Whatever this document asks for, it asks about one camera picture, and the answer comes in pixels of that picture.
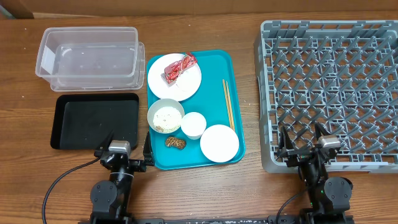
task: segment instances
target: teal tray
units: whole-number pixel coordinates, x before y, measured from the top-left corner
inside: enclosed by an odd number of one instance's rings
[[[206,118],[207,128],[215,124],[229,126],[223,88],[223,79],[225,79],[228,81],[231,95],[235,131],[239,138],[239,150],[235,157],[228,162],[212,162],[203,155],[200,149],[200,139],[191,140],[187,138],[181,128],[171,134],[159,134],[149,128],[150,140],[155,156],[155,166],[162,170],[231,164],[239,162],[246,151],[231,57],[223,50],[206,50],[192,52],[192,54],[198,59],[201,70],[201,84],[198,91],[193,96],[180,102],[184,108],[185,114],[189,112],[201,113]],[[148,61],[147,73],[149,73],[152,64],[161,56],[163,55],[155,56]],[[147,93],[149,108],[159,98],[151,92],[149,85],[147,85]],[[165,140],[169,136],[175,136],[186,140],[187,146],[185,149],[179,150],[173,147],[166,147]]]

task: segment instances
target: gray dish rack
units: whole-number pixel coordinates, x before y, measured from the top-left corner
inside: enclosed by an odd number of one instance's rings
[[[284,125],[312,147],[315,121],[342,148],[328,170],[398,172],[398,21],[265,21],[254,43],[262,166],[296,172],[276,152]]]

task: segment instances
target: white saucer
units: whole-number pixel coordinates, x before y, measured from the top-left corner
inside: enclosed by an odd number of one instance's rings
[[[227,162],[238,153],[239,139],[230,127],[216,124],[202,134],[200,149],[213,162]]]
[[[157,59],[149,69],[148,85],[150,90],[160,99],[168,98],[175,101],[186,100],[199,89],[201,71],[196,64],[184,71],[173,85],[169,85],[162,77],[164,68],[171,63],[183,59],[184,54],[168,54]]]

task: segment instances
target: red wrapped candy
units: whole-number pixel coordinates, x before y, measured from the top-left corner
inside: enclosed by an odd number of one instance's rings
[[[162,77],[168,84],[174,82],[185,70],[198,63],[198,60],[190,52],[184,55],[182,60],[171,63],[164,69]]]

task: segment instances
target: clear plastic container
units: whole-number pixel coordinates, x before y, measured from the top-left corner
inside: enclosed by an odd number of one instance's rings
[[[37,54],[36,75],[53,91],[140,89],[144,44],[134,27],[48,28]]]

